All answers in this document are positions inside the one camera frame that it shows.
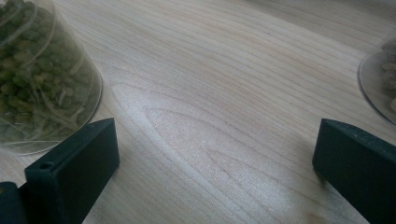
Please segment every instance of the light wood surface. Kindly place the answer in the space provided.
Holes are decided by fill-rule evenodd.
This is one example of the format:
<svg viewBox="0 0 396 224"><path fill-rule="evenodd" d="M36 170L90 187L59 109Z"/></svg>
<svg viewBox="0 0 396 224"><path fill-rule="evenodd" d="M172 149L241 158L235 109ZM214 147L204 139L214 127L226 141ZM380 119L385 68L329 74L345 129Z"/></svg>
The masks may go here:
<svg viewBox="0 0 396 224"><path fill-rule="evenodd" d="M104 81L120 169L84 223L367 223L312 169L322 118L396 144L361 60L392 0L56 0ZM42 156L0 158L21 185Z"/></svg>

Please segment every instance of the clear plastic container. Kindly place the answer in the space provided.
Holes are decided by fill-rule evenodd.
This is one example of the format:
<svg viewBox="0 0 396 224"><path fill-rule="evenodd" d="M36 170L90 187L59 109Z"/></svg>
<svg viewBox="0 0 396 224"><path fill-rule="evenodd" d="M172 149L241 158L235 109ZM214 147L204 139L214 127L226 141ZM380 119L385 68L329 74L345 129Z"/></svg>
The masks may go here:
<svg viewBox="0 0 396 224"><path fill-rule="evenodd" d="M396 31L362 60L359 79L370 105L396 125Z"/></svg>
<svg viewBox="0 0 396 224"><path fill-rule="evenodd" d="M0 150L46 150L88 122L101 78L50 0L0 5Z"/></svg>

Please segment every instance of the wooden table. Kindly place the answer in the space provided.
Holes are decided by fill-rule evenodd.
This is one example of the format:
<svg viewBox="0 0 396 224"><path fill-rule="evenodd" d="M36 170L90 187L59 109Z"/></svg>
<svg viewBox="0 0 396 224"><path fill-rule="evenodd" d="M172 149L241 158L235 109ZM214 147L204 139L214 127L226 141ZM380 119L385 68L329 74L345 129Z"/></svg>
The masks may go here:
<svg viewBox="0 0 396 224"><path fill-rule="evenodd" d="M312 169L322 118L396 144L361 60L392 0L56 0L100 70L121 165L85 223L367 223ZM42 154L0 158L21 185Z"/></svg>

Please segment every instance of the black object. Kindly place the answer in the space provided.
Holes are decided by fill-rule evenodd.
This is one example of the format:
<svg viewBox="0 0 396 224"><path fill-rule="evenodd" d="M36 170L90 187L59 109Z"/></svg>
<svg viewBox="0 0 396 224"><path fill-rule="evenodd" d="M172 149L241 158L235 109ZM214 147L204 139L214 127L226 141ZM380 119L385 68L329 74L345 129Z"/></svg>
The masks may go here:
<svg viewBox="0 0 396 224"><path fill-rule="evenodd" d="M0 183L0 223L82 223L119 164L114 119L88 124L27 167L19 189Z"/></svg>
<svg viewBox="0 0 396 224"><path fill-rule="evenodd" d="M313 159L370 223L396 223L396 147L349 124L323 119Z"/></svg>

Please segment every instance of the small hole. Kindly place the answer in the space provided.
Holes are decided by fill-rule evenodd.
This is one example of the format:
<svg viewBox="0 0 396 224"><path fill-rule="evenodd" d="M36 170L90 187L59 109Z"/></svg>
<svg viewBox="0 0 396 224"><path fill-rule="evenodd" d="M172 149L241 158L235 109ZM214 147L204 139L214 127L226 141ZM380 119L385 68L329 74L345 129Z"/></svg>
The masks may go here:
<svg viewBox="0 0 396 224"><path fill-rule="evenodd" d="M40 165L40 169L41 170L47 170L47 169L49 169L50 167L52 166L52 162L46 162L46 163L43 163L43 164L41 164Z"/></svg>

